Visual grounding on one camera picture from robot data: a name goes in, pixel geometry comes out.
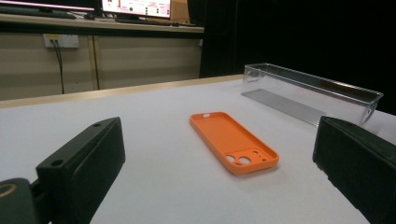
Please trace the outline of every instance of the clear plastic box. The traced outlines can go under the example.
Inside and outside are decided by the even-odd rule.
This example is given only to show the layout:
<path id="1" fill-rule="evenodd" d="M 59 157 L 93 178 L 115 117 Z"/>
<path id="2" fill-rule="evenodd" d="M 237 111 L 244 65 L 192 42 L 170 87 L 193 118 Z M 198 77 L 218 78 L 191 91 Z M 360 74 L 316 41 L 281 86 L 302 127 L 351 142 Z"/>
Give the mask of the clear plastic box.
<path id="1" fill-rule="evenodd" d="M 373 115 L 384 94 L 270 63 L 257 63 L 245 65 L 242 95 L 315 126 L 321 116 L 361 126 Z"/>

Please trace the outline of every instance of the phone case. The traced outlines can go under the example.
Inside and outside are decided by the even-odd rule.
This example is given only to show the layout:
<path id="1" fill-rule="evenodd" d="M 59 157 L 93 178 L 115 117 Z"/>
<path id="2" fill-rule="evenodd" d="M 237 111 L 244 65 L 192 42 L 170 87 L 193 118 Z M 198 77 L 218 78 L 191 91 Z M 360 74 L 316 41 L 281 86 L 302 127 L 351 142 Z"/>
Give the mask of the phone case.
<path id="1" fill-rule="evenodd" d="M 234 175 L 277 165 L 279 155 L 226 113 L 194 114 L 190 124 Z"/>

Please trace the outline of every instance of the wall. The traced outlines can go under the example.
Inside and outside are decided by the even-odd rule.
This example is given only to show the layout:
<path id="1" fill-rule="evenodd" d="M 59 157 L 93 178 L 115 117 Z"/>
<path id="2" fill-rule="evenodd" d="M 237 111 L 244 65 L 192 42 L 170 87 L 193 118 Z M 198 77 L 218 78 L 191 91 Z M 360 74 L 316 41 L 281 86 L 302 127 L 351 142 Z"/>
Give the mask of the wall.
<path id="1" fill-rule="evenodd" d="M 78 41 L 77 49 L 61 49 L 65 93 L 199 77 L 196 39 L 80 35 Z M 0 67 L 0 100 L 62 94 L 60 65 L 43 35 L 0 34 Z"/>

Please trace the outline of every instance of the wall socket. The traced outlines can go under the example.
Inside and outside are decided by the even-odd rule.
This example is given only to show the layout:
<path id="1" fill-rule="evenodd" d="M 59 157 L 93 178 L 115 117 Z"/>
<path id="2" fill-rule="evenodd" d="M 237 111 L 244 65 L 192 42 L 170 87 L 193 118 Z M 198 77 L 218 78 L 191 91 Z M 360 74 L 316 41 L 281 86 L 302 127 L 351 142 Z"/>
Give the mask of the wall socket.
<path id="1" fill-rule="evenodd" d="M 78 48 L 78 35 L 43 34 L 46 48 L 53 48 L 51 40 L 57 40 L 59 48 Z"/>

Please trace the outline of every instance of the white table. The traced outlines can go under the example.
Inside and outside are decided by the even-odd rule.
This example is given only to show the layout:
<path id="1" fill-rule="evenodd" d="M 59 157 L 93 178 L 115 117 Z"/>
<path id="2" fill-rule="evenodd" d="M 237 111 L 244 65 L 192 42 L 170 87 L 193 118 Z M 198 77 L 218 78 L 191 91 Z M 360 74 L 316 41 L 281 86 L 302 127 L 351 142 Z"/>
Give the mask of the white table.
<path id="1" fill-rule="evenodd" d="M 1 102 L 0 180 L 33 182 L 35 167 L 75 135 L 120 117 L 126 162 L 92 223 L 368 223 L 312 162 L 317 128 L 242 96 L 241 78 Z M 189 124 L 213 111 L 276 150 L 278 165 L 229 173 Z M 375 111 L 366 128 L 395 144 L 396 117 Z"/>

